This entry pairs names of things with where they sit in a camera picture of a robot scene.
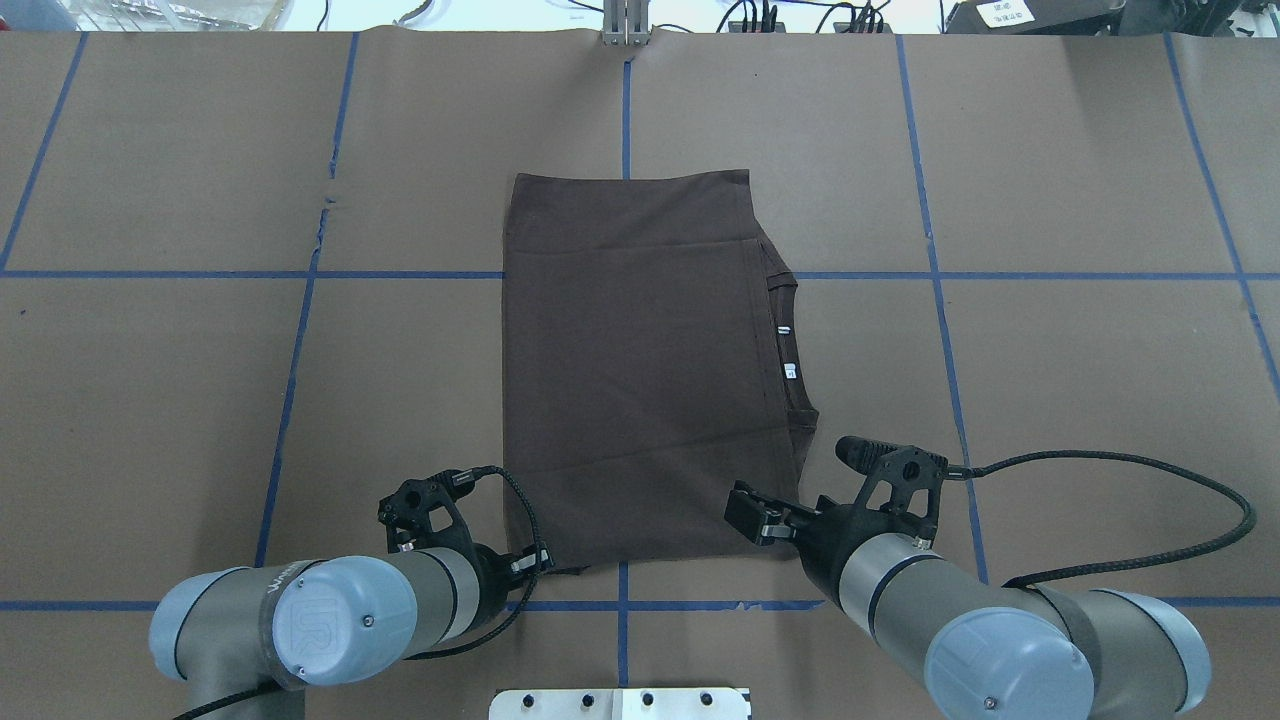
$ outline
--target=white sticker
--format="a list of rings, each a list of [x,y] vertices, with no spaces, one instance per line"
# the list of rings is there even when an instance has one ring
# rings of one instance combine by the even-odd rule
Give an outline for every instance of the white sticker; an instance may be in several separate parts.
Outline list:
[[[1000,0],[978,5],[978,14],[987,27],[1009,27],[1036,22],[1036,15],[1023,0]]]

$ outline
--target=folded garment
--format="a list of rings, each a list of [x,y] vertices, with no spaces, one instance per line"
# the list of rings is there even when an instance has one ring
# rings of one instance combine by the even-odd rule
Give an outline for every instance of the folded garment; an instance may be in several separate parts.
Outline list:
[[[759,552],[722,515],[735,480],[796,498],[818,411],[795,291],[746,170],[516,179],[503,462],[558,566]],[[509,491],[506,509],[521,550]]]

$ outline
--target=folded cloth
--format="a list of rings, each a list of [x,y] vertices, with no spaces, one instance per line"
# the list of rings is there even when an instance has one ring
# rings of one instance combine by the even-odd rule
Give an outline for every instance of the folded cloth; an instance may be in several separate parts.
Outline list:
[[[748,172],[518,176],[503,269],[503,462],[557,565],[759,552],[728,492],[795,500],[818,411]]]

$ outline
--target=white tag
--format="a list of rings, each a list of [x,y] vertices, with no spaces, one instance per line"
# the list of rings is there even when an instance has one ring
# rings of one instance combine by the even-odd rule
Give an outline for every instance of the white tag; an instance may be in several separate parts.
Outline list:
[[[998,3],[986,3],[977,6],[982,22],[987,27],[1009,27],[1036,22],[1036,15],[1027,8],[1023,0],[1000,0]]]

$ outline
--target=white bracket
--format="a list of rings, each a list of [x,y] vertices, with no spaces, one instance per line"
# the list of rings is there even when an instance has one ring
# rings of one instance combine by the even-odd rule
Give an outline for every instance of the white bracket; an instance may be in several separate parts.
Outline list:
[[[649,0],[604,0],[605,45],[649,45]]]
[[[750,720],[750,697],[745,688],[504,691],[489,720]]]

